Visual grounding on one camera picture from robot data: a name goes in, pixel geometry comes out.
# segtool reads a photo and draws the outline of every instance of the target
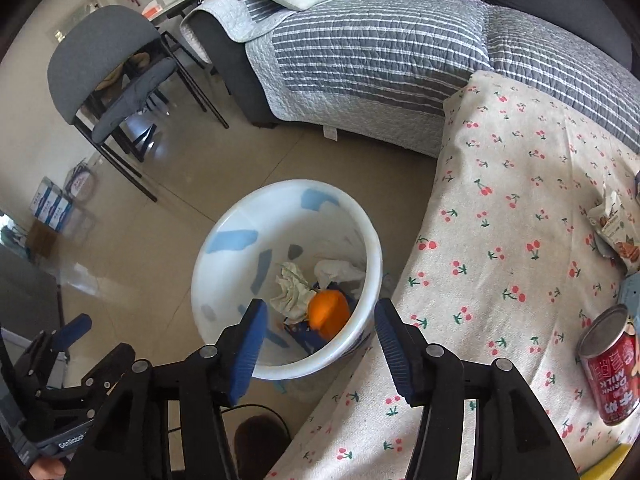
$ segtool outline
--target cherry print fabric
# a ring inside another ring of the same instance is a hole
[[[640,410],[603,424],[575,357],[583,330],[616,303],[624,269],[596,250],[586,211],[603,182],[629,222],[638,156],[548,95],[476,72],[444,102],[436,181],[393,301],[464,360],[513,361],[579,472],[638,434]],[[399,480],[421,410],[398,396],[377,338],[329,387],[268,478]],[[460,479],[472,465],[465,405]]]

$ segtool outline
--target can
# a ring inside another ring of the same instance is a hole
[[[636,331],[626,306],[600,314],[578,341],[577,353],[600,417],[607,426],[625,420],[640,404]]]

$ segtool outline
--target snack bag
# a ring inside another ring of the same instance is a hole
[[[638,272],[640,268],[640,237],[636,227],[627,221],[625,207],[615,191],[605,187],[604,202],[587,212],[587,218],[607,244],[622,258],[627,275]]]

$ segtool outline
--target person's hand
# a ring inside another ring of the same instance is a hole
[[[60,480],[65,472],[65,465],[60,460],[48,456],[41,456],[29,469],[34,480]]]

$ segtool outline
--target dark electrical cable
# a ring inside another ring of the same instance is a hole
[[[224,413],[232,412],[233,410],[239,410],[240,408],[248,408],[250,406],[253,406],[254,408],[262,408],[264,410],[268,410],[269,412],[273,413],[273,415],[277,416],[280,419],[280,422],[282,423],[284,430],[287,432],[287,436],[289,437],[289,440],[292,440],[291,433],[289,433],[289,427],[287,426],[287,423],[284,421],[284,419],[280,416],[280,414],[276,410],[272,410],[269,406],[265,406],[264,404],[238,404],[237,406],[234,406],[232,408],[227,408],[226,410],[222,410],[220,411],[220,413],[224,414]],[[181,426],[178,426],[177,428],[173,428],[168,432],[173,433],[175,431],[180,431],[180,429],[181,429]]]

